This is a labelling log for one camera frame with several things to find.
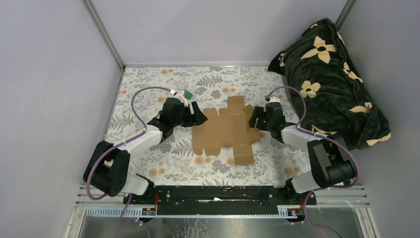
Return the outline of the brown cardboard box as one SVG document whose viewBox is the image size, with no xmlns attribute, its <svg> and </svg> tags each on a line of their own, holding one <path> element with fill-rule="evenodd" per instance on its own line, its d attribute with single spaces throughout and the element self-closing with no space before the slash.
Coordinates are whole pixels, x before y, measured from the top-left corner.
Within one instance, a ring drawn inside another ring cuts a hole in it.
<svg viewBox="0 0 420 238">
<path fill-rule="evenodd" d="M 233 149 L 234 164 L 255 163 L 252 145 L 261 140 L 259 130 L 249 127 L 253 106 L 245 104 L 243 95 L 230 96 L 227 107 L 204 109 L 208 118 L 192 127 L 192 149 L 196 155 L 218 156 L 222 148 Z"/>
</svg>

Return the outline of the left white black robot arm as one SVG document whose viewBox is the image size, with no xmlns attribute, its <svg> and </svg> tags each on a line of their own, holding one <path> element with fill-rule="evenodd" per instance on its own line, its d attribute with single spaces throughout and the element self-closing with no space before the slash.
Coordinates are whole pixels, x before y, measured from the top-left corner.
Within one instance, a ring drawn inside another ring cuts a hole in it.
<svg viewBox="0 0 420 238">
<path fill-rule="evenodd" d="M 102 140 L 96 145 L 83 174 L 91 200 L 127 193 L 143 204 L 152 201 L 153 182 L 144 176 L 129 174 L 131 158 L 164 142 L 176 127 L 193 127 L 208 119 L 197 102 L 191 100 L 192 93 L 186 89 L 167 91 L 171 96 L 165 100 L 158 115 L 149 122 L 141 121 L 143 130 L 117 144 Z"/>
</svg>

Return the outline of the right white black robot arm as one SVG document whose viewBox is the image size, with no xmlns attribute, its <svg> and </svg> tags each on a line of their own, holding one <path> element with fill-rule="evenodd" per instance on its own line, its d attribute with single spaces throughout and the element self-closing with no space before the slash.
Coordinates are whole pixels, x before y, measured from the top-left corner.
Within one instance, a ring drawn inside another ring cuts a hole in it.
<svg viewBox="0 0 420 238">
<path fill-rule="evenodd" d="M 306 192 L 357 177 L 357 165 L 343 138 L 337 134 L 318 134 L 287 122 L 277 97 L 271 97 L 264 107 L 253 109 L 249 127 L 268 131 L 278 142 L 308 153 L 310 171 L 286 181 L 284 198 L 290 204 L 297 204 Z"/>
</svg>

